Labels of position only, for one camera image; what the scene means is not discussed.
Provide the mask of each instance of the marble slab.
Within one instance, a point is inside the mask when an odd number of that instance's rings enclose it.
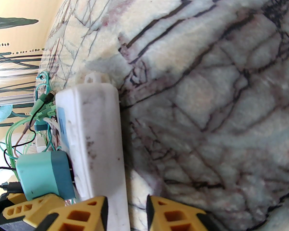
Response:
[[[65,0],[42,70],[118,88],[132,230],[147,194],[289,230],[289,0]]]

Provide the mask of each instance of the teal power adapter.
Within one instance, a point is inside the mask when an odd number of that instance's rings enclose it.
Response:
[[[63,199],[75,198],[69,162],[64,151],[20,155],[16,170],[28,201],[48,193]]]

